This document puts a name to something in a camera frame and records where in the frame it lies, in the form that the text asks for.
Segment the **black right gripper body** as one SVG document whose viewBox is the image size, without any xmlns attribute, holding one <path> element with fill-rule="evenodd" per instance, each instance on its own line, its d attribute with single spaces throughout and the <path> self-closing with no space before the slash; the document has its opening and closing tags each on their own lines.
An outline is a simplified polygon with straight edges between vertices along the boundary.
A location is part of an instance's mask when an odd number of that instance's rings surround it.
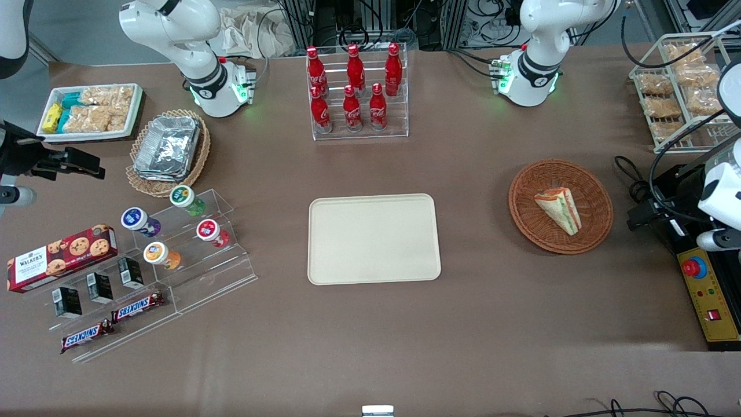
<svg viewBox="0 0 741 417">
<path fill-rule="evenodd" d="M 5 120 L 2 121 L 1 128 L 1 174 L 49 178 L 50 173 L 36 168 L 48 155 L 48 149 L 44 146 L 45 138 Z"/>
</svg>

